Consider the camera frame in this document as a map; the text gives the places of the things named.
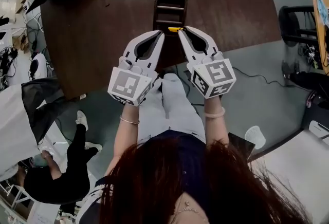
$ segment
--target desk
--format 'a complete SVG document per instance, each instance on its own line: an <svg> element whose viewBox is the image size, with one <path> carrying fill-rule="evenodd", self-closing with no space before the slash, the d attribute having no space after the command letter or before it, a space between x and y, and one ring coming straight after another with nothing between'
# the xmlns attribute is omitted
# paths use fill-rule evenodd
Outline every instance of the desk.
<svg viewBox="0 0 329 224"><path fill-rule="evenodd" d="M153 25L154 0L48 0L41 6L50 57L67 98L106 88L128 42ZM221 51L280 40L273 0L188 0L186 24ZM185 61L164 46L160 67Z"/></svg>
<svg viewBox="0 0 329 224"><path fill-rule="evenodd" d="M329 8L329 0L323 0L325 6ZM319 50L321 55L321 62L323 70L325 71L325 74L329 74L329 66L328 61L326 57L326 44L325 44L325 29L324 25L321 23L319 11L318 11L318 2L317 0L313 0L313 6L314 6L314 15L315 15L315 21L317 25L317 34L318 34L318 42L319 42Z"/></svg>

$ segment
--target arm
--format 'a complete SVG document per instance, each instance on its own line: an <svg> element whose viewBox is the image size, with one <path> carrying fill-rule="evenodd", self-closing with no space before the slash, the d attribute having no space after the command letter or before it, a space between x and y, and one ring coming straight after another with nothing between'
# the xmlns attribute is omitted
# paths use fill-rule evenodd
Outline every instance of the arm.
<svg viewBox="0 0 329 224"><path fill-rule="evenodd" d="M50 153L48 151L43 150L42 157L48 163L52 179L55 180L55 179L60 178L62 176L62 172L61 172L60 168L58 167L57 163L53 160Z"/></svg>
<svg viewBox="0 0 329 224"><path fill-rule="evenodd" d="M205 99L205 113L219 114L222 112L222 104L219 97ZM211 145L214 141L220 141L228 145L228 133L224 116L218 118L206 117L206 143Z"/></svg>
<svg viewBox="0 0 329 224"><path fill-rule="evenodd" d="M122 118L137 123L139 119L139 107L126 104L123 108ZM116 166L124 151L137 143L137 134L138 124L130 124L125 121L120 121L114 141L113 159L106 170L105 176L107 176Z"/></svg>

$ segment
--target navy top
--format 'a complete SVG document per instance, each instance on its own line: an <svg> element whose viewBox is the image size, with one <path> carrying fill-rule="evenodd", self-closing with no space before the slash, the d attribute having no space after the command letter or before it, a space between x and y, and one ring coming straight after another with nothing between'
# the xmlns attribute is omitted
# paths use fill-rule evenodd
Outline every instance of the navy top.
<svg viewBox="0 0 329 224"><path fill-rule="evenodd" d="M162 134L151 138L149 141L156 141L168 137L178 139L178 155L182 172L181 184L183 191L193 197L193 199L205 211L210 220L210 188L206 182L203 171L204 151L206 145L193 135L173 130L167 130ZM80 210L77 223L99 223L99 216L97 214L100 212L100 200L104 187L105 179L101 178L96 182L94 191L90 193L86 204Z"/></svg>

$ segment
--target white cylinder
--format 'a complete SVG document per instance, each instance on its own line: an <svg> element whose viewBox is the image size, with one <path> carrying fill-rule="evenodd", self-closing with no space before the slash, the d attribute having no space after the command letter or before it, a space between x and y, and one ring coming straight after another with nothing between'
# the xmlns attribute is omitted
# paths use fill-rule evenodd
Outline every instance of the white cylinder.
<svg viewBox="0 0 329 224"><path fill-rule="evenodd" d="M257 125L248 129L245 134L245 139L253 143L255 149L261 149L266 143L266 139Z"/></svg>

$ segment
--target dark wooden tabletop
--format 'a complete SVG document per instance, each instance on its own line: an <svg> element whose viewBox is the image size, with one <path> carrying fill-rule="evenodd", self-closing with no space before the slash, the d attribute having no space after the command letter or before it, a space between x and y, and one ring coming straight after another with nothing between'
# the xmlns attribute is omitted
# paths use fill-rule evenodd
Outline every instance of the dark wooden tabletop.
<svg viewBox="0 0 329 224"><path fill-rule="evenodd" d="M128 42L152 30L154 0L48 0L41 6L50 57L67 98L107 87ZM221 51L281 38L273 0L188 0L186 25ZM179 46L160 65L184 60Z"/></svg>

